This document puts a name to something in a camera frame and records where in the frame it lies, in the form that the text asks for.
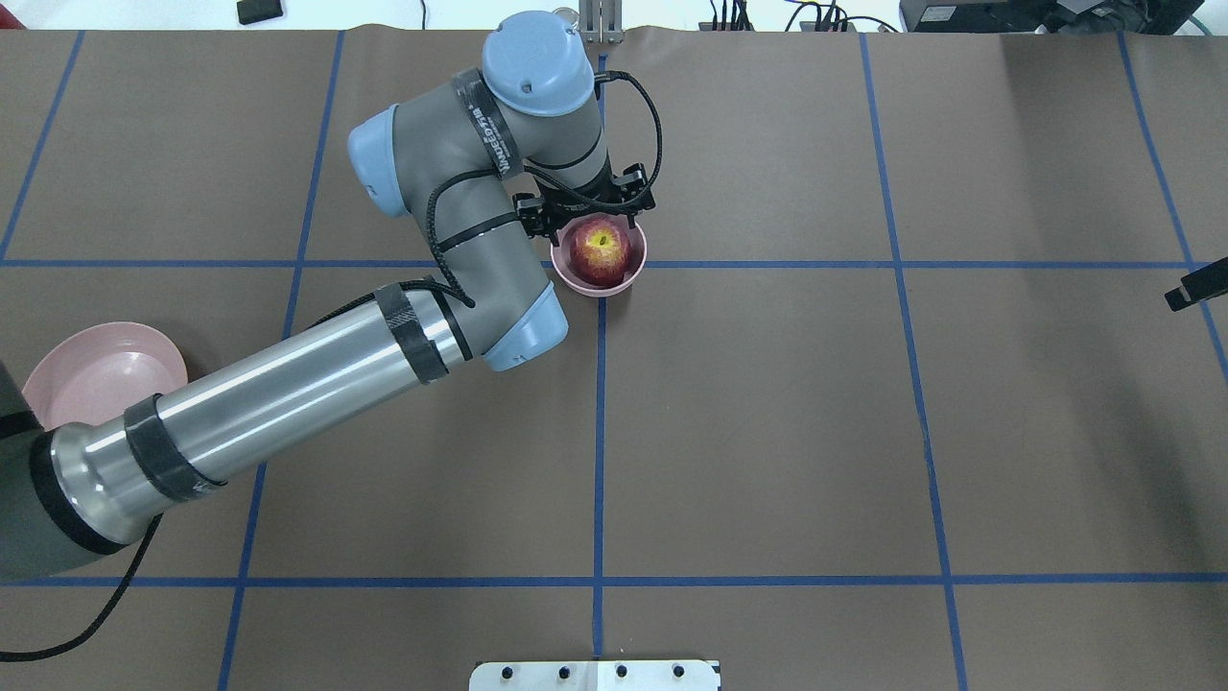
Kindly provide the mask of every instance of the black device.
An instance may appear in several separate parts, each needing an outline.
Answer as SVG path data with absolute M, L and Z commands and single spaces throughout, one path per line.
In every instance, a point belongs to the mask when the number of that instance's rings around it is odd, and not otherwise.
M 1180 287 L 1164 293 L 1174 312 L 1197 304 L 1203 299 L 1228 293 L 1228 257 L 1207 264 L 1181 276 Z
M 238 23 L 243 26 L 282 15 L 280 0 L 239 0 L 235 5 L 238 10 Z
M 900 16 L 922 33 L 1170 34 L 1203 0 L 900 0 Z

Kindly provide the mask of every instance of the black tape band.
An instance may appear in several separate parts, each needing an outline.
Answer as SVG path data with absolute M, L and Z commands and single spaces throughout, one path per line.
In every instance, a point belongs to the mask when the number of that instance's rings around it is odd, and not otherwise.
M 462 230 L 460 232 L 453 234 L 452 237 L 448 237 L 443 242 L 440 242 L 440 252 L 447 252 L 448 249 L 452 249 L 453 247 L 456 247 L 457 244 L 460 244 L 462 242 L 468 242 L 468 241 L 473 239 L 474 237 L 478 237 L 483 232 L 490 232 L 491 230 L 495 230 L 496 227 L 499 227 L 501 225 L 507 225 L 510 222 L 518 221 L 518 220 L 521 220 L 521 216 L 516 211 L 507 211 L 506 214 L 503 214 L 501 216 L 495 216 L 492 218 L 486 218 L 486 220 L 481 221 L 480 223 L 478 223 L 478 225 L 475 225 L 473 227 L 468 227 L 465 230 Z
M 481 72 L 476 69 L 459 72 L 452 77 L 452 87 L 469 114 L 478 137 L 490 153 L 490 162 L 495 163 L 499 177 L 508 178 L 524 172 L 524 162 L 521 161 L 512 130 L 503 119 L 503 112 L 499 109 L 499 101 L 481 79 Z
M 7 439 L 15 434 L 33 432 L 36 430 L 42 430 L 42 427 L 38 426 L 38 419 L 34 417 L 34 414 L 29 411 L 9 414 L 0 419 L 0 439 Z
M 438 282 L 432 276 L 426 276 L 426 280 L 431 282 Z M 452 329 L 452 336 L 457 339 L 457 347 L 460 349 L 460 357 L 469 362 L 473 360 L 473 351 L 469 350 L 469 341 L 464 339 L 464 333 L 460 331 L 460 322 L 457 320 L 457 315 L 452 312 L 452 304 L 448 304 L 448 298 L 443 296 L 443 292 L 438 290 L 431 290 L 431 295 L 435 296 L 435 303 L 440 306 L 440 311 L 443 312 L 443 318 L 448 319 L 448 328 Z
M 533 158 L 529 158 L 529 162 L 533 163 L 534 166 L 539 167 L 539 168 L 544 168 L 544 169 L 548 169 L 548 171 L 561 171 L 564 168 L 570 168 L 572 166 L 578 166 L 580 163 L 583 163 L 588 158 L 588 156 L 593 155 L 593 151 L 597 149 L 597 145 L 600 144 L 600 142 L 602 142 L 602 135 L 598 134 L 597 139 L 593 140 L 593 145 L 588 147 L 588 151 L 585 151 L 583 155 L 581 155 L 578 158 L 576 158 L 575 161 L 571 161 L 569 163 L 561 163 L 561 164 L 558 164 L 558 166 L 551 166 L 550 163 L 543 163 L 540 161 L 534 161 Z
M 435 341 L 426 338 L 422 324 L 418 320 L 414 306 L 409 303 L 409 297 L 400 288 L 400 285 L 389 282 L 375 291 L 376 302 L 383 312 L 388 330 L 392 331 L 400 352 L 404 353 L 409 367 L 414 369 L 418 382 L 430 384 L 443 379 L 448 374 L 448 368 L 440 357 L 440 351 L 435 347 Z
M 124 411 L 124 434 L 133 459 L 155 490 L 176 502 L 189 502 L 212 495 L 225 482 L 210 480 L 183 458 L 157 415 L 161 394 Z
M 52 434 L 48 432 L 41 436 L 29 449 L 29 480 L 34 484 L 34 495 L 38 495 L 43 511 L 69 540 L 95 555 L 114 555 L 126 545 L 112 542 L 98 535 L 64 496 L 64 490 L 60 488 L 55 470 L 52 468 Z

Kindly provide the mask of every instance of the light blue joint cap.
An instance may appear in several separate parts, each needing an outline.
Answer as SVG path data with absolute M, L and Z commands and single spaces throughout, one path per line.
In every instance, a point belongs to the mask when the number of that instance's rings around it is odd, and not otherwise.
M 367 195 L 389 216 L 409 214 L 405 199 L 400 195 L 400 183 L 397 182 L 397 161 L 392 147 L 392 118 L 397 106 L 360 124 L 350 131 L 346 146 L 350 151 L 350 163 L 359 174 L 359 182 L 367 189 Z
M 483 360 L 495 372 L 510 371 L 554 349 L 566 336 L 567 315 L 550 282 Z
M 486 37 L 481 76 L 500 101 L 530 115 L 565 115 L 593 95 L 593 68 L 580 33 L 539 10 L 507 17 Z

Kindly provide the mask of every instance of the blue tape line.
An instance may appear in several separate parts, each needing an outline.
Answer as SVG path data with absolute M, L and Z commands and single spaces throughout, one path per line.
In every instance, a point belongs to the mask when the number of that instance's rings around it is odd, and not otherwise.
M 648 259 L 650 269 L 889 269 L 889 260 L 851 259 Z
M 597 432 L 593 470 L 593 658 L 604 647 L 605 610 L 605 297 L 597 299 Z
M 176 268 L 176 269 L 212 269 L 212 268 L 292 268 L 293 259 L 4 259 L 5 266 L 33 268 Z
M 949 577 L 928 574 L 883 576 L 607 576 L 605 588 L 842 588 L 842 587 L 907 587 L 944 585 L 948 581 L 959 587 L 976 585 L 1078 585 L 1114 583 L 1228 583 L 1228 572 L 1136 572 L 1136 573 L 973 573 Z M 296 589 L 449 589 L 449 588 L 592 588 L 594 578 L 587 576 L 527 576 L 527 577 L 338 577 L 248 578 L 244 588 Z M 200 577 L 136 577 L 133 588 L 235 588 L 237 578 Z M 115 588 L 119 577 L 53 576 L 6 588 Z
M 950 630 L 950 649 L 955 662 L 955 681 L 960 691 L 968 691 L 968 670 L 964 664 L 964 644 L 959 632 L 959 611 L 955 604 L 955 588 L 950 581 L 950 556 L 947 550 L 947 529 L 942 519 L 942 498 L 938 493 L 938 473 L 933 463 L 933 446 L 930 441 L 930 420 L 926 414 L 925 392 L 921 388 L 921 368 L 917 363 L 916 340 L 912 335 L 912 315 L 909 309 L 907 286 L 904 281 L 904 265 L 900 257 L 900 241 L 895 228 L 895 204 L 892 201 L 892 185 L 887 174 L 887 153 L 883 149 L 883 133 L 878 119 L 878 103 L 874 97 L 874 76 L 869 63 L 869 47 L 866 34 L 857 34 L 861 43 L 861 64 L 866 75 L 866 99 L 869 103 L 869 124 L 874 133 L 874 155 L 878 158 L 878 182 L 883 194 L 883 212 L 887 216 L 887 234 L 892 244 L 892 260 L 895 261 L 895 291 L 900 299 L 900 317 L 904 320 L 904 341 L 909 355 L 909 371 L 912 376 L 912 399 L 921 425 L 921 443 L 925 450 L 926 475 L 930 484 L 930 511 L 933 514 L 933 533 L 938 542 L 938 566 L 944 579 L 943 592 L 947 599 L 947 626 Z
M 324 113 L 319 123 L 319 139 L 316 142 L 316 161 L 312 164 L 311 184 L 307 188 L 307 205 L 303 209 L 302 231 L 298 236 L 298 254 L 295 260 L 295 275 L 290 284 L 290 297 L 286 302 L 286 318 L 281 338 L 290 338 L 295 323 L 295 311 L 298 306 L 298 288 L 302 285 L 303 263 L 307 258 L 307 242 L 311 237 L 311 220 L 316 205 L 316 191 L 319 185 L 319 169 L 324 162 L 324 146 L 328 142 L 328 124 L 333 114 L 333 97 L 336 93 L 336 75 L 341 69 L 341 52 L 345 48 L 345 31 L 336 32 L 333 47 L 333 69 L 328 77 L 328 92 L 324 96 Z M 235 585 L 235 600 L 231 605 L 230 626 L 226 630 L 226 648 L 222 652 L 221 670 L 217 674 L 217 689 L 225 691 L 230 686 L 231 664 L 235 659 L 235 643 L 238 639 L 239 619 L 243 614 L 243 596 L 248 569 L 252 566 L 252 546 L 255 541 L 255 527 L 260 515 L 260 500 L 264 496 L 265 464 L 255 471 L 255 485 L 252 487 L 252 504 L 247 517 L 247 529 L 243 535 L 243 552 L 239 557 L 238 583 Z
M 1185 269 L 1185 261 L 900 260 L 906 269 Z
M 451 589 L 451 588 L 588 588 L 587 576 L 527 576 L 489 578 L 248 578 L 248 588 L 355 588 L 355 589 Z
M 1228 583 L 1228 573 L 982 573 L 955 576 L 955 585 L 1074 585 L 1084 583 Z
M 1135 79 L 1135 68 L 1130 61 L 1130 49 L 1126 47 L 1126 36 L 1117 32 L 1117 49 L 1121 52 L 1121 65 L 1126 70 L 1126 81 L 1130 82 L 1130 96 L 1135 101 L 1135 113 L 1138 115 L 1138 129 L 1142 130 L 1143 142 L 1147 144 L 1147 155 L 1151 156 L 1152 167 L 1156 169 L 1156 179 L 1159 180 L 1159 189 L 1164 194 L 1164 205 L 1168 206 L 1168 216 L 1173 221 L 1173 231 L 1176 233 L 1176 242 L 1181 245 L 1181 254 L 1185 257 L 1187 270 L 1197 270 L 1200 263 L 1194 260 L 1194 252 L 1190 242 L 1185 237 L 1185 227 L 1181 225 L 1181 215 L 1176 212 L 1176 201 L 1173 200 L 1173 191 L 1168 185 L 1168 176 L 1164 174 L 1164 164 L 1159 160 L 1156 150 L 1156 141 L 1151 135 L 1151 125 L 1147 124 L 1147 113 L 1143 110 L 1143 99 L 1138 93 L 1138 81 Z M 1216 328 L 1214 315 L 1206 302 L 1202 302 L 1202 320 L 1207 324 L 1207 333 L 1211 335 L 1211 345 L 1216 352 L 1216 361 L 1219 363 L 1219 374 L 1228 383 L 1228 360 L 1224 358 L 1223 341 L 1219 339 L 1219 329 Z
M 5 227 L 4 238 L 0 239 L 0 259 L 9 253 L 9 244 L 12 242 L 12 236 L 17 232 L 17 220 L 21 217 L 21 207 L 26 204 L 26 195 L 29 194 L 29 185 L 34 182 L 34 172 L 38 169 L 38 161 L 43 157 L 43 146 L 47 145 L 47 137 L 52 133 L 52 124 L 55 123 L 55 113 L 60 109 L 60 102 L 64 101 L 64 92 L 69 87 L 69 77 L 72 76 L 72 68 L 76 66 L 77 55 L 81 53 L 81 43 L 85 42 L 85 32 L 79 31 L 76 41 L 72 42 L 72 50 L 69 53 L 69 60 L 64 64 L 64 74 L 60 75 L 60 85 L 55 88 L 55 97 L 52 98 L 52 107 L 47 110 L 47 119 L 43 120 L 43 130 L 38 134 L 38 141 L 34 144 L 34 152 L 29 156 L 29 166 L 26 167 L 26 177 L 21 180 L 21 189 L 17 191 L 17 200 L 14 201 L 12 214 L 9 215 L 9 225 Z
M 1130 50 L 1126 49 L 1126 36 L 1117 32 L 1117 48 L 1121 50 L 1121 64 L 1126 69 L 1126 81 L 1130 82 L 1130 96 L 1135 101 L 1135 113 L 1138 115 L 1138 128 L 1143 133 L 1143 142 L 1147 144 L 1147 155 L 1151 156 L 1152 167 L 1156 168 L 1156 177 L 1159 179 L 1159 189 L 1164 194 L 1164 205 L 1168 206 L 1168 216 L 1173 221 L 1173 230 L 1176 231 L 1176 241 L 1181 245 L 1181 255 L 1185 263 L 1194 263 L 1194 253 L 1190 243 L 1185 238 L 1185 228 L 1181 227 L 1181 217 L 1176 214 L 1176 204 L 1173 201 L 1173 191 L 1168 187 L 1168 178 L 1164 176 L 1164 166 L 1159 162 L 1159 153 L 1156 151 L 1156 141 L 1152 140 L 1151 126 L 1147 124 L 1147 113 L 1143 112 L 1143 101 L 1138 96 L 1138 82 L 1135 81 L 1135 69 L 1130 63 Z
M 433 259 L 303 259 L 307 268 L 383 269 L 435 268 Z
M 607 588 L 815 588 L 942 585 L 941 576 L 610 576 Z

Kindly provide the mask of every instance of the metal bracket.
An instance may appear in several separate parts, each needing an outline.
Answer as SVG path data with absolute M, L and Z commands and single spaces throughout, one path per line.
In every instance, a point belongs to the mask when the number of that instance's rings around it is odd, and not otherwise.
M 580 36 L 586 43 L 623 43 L 623 0 L 580 0 Z
M 469 691 L 720 691 L 721 664 L 707 660 L 484 663 Z

